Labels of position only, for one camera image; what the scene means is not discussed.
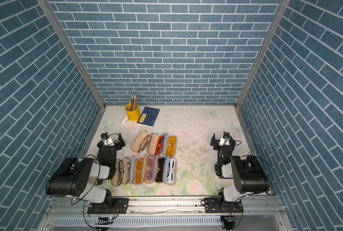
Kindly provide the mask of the blue case yellow glasses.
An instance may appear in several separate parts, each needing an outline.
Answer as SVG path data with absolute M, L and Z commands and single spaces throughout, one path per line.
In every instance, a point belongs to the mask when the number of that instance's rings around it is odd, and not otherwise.
M 177 137 L 169 136 L 168 133 L 164 134 L 163 142 L 163 155 L 174 157 L 176 152 Z

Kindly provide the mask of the blue case white glasses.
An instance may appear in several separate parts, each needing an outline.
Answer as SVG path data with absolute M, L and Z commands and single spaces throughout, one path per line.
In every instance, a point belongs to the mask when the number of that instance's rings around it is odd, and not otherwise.
M 176 164 L 175 158 L 166 157 L 163 169 L 163 183 L 166 185 L 173 185 L 176 180 Z

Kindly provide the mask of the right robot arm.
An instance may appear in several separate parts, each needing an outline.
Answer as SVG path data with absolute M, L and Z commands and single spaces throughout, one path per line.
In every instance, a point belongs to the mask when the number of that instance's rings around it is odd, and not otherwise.
M 233 184 L 222 188 L 218 194 L 220 205 L 238 202 L 241 198 L 270 191 L 270 182 L 266 176 L 258 157 L 246 155 L 234 156 L 233 151 L 241 144 L 228 132 L 224 132 L 220 139 L 213 135 L 210 146 L 217 151 L 215 173 L 220 179 L 232 179 Z

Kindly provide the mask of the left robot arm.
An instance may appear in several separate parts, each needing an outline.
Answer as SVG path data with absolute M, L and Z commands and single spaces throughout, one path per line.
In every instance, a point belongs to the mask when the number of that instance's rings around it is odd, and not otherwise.
M 66 158 L 46 183 L 46 193 L 112 207 L 111 192 L 97 186 L 104 180 L 121 186 L 127 184 L 130 178 L 128 159 L 117 159 L 117 151 L 126 144 L 120 133 L 116 135 L 113 140 L 107 132 L 102 133 L 96 155 L 87 155 L 83 159 Z

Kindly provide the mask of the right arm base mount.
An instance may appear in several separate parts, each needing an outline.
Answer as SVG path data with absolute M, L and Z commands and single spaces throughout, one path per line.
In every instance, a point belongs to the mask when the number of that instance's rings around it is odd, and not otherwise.
M 201 205 L 206 213 L 243 213 L 244 209 L 240 202 L 226 202 L 218 197 L 205 197 Z

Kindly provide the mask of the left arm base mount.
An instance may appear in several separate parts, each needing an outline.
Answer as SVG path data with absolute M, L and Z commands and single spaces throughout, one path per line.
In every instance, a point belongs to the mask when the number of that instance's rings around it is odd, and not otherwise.
M 111 203 L 107 201 L 94 204 L 90 203 L 87 213 L 93 214 L 126 214 L 129 205 L 129 198 L 112 198 Z

